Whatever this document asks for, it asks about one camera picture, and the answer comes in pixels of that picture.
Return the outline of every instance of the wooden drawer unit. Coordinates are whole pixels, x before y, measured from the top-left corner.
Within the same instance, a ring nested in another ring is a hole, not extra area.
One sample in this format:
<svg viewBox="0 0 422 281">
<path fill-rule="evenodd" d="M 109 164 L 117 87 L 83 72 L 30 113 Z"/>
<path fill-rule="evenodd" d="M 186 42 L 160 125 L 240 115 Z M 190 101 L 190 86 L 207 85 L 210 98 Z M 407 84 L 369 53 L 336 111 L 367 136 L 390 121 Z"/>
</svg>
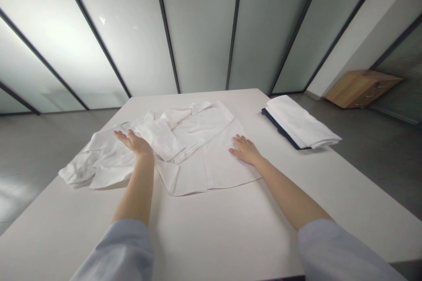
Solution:
<svg viewBox="0 0 422 281">
<path fill-rule="evenodd" d="M 325 98 L 341 108 L 363 108 L 402 80 L 373 70 L 348 72 Z"/>
</svg>

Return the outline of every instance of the white table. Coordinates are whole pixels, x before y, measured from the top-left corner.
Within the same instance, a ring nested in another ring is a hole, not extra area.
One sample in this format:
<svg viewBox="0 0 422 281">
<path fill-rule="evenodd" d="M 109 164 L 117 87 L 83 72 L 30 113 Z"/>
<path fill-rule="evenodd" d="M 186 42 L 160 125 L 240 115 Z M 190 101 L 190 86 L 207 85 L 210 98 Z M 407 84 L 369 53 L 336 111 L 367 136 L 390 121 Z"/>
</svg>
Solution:
<svg viewBox="0 0 422 281">
<path fill-rule="evenodd" d="M 422 222 L 330 148 L 295 150 L 260 114 L 268 97 L 258 89 L 134 97 L 104 128 L 202 100 L 221 100 L 269 161 L 385 260 L 422 258 Z M 155 177 L 149 226 L 155 280 L 303 274 L 297 234 L 262 179 L 171 197 Z M 55 178 L 0 237 L 0 278 L 68 280 L 107 229 L 124 190 L 74 190 Z"/>
</svg>

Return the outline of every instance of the gray floor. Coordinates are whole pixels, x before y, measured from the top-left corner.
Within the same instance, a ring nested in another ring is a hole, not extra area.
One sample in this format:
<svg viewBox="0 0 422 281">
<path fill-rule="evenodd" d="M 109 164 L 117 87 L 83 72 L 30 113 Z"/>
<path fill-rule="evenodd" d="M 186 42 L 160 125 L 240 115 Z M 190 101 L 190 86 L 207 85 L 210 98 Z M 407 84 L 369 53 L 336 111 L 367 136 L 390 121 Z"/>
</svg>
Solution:
<svg viewBox="0 0 422 281">
<path fill-rule="evenodd" d="M 343 138 L 332 149 L 422 220 L 422 130 L 369 109 L 290 97 Z"/>
<path fill-rule="evenodd" d="M 422 220 L 420 130 L 371 110 L 291 97 L 343 138 L 334 150 Z M 0 117 L 0 235 L 116 112 Z M 420 263 L 395 267 L 422 275 Z"/>
<path fill-rule="evenodd" d="M 0 235 L 116 112 L 0 117 Z"/>
</svg>

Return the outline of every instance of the shirt sleeve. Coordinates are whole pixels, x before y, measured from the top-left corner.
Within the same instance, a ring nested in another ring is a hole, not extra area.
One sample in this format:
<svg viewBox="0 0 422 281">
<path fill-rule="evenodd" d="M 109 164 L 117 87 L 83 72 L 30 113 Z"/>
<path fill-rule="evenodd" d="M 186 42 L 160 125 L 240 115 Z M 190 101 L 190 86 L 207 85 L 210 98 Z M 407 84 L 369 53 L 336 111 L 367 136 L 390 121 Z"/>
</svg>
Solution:
<svg viewBox="0 0 422 281">
<path fill-rule="evenodd" d="M 144 223 L 114 222 L 71 281 L 149 281 L 153 274 L 153 246 Z"/>
<path fill-rule="evenodd" d="M 299 252 L 306 279 L 406 279 L 374 251 L 332 220 L 318 219 L 299 229 Z"/>
</svg>

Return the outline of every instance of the hand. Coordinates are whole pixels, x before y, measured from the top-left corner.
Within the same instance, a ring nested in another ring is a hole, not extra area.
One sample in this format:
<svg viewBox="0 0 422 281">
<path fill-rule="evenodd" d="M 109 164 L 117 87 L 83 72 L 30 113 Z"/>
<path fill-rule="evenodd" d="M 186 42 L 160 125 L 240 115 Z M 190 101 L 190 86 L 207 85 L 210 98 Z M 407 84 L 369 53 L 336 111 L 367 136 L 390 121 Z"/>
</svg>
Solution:
<svg viewBox="0 0 422 281">
<path fill-rule="evenodd" d="M 255 165 L 260 159 L 263 159 L 258 149 L 256 149 L 254 143 L 246 139 L 245 136 L 239 136 L 239 134 L 236 134 L 236 137 L 233 137 L 232 139 L 238 146 L 239 150 L 237 151 L 236 149 L 230 148 L 229 152 L 231 152 L 241 161 Z"/>
<path fill-rule="evenodd" d="M 132 130 L 129 130 L 127 137 L 121 131 L 114 131 L 114 135 L 120 140 L 123 144 L 126 145 L 137 158 L 145 155 L 151 155 L 153 157 L 153 150 L 146 140 L 135 135 Z"/>
</svg>

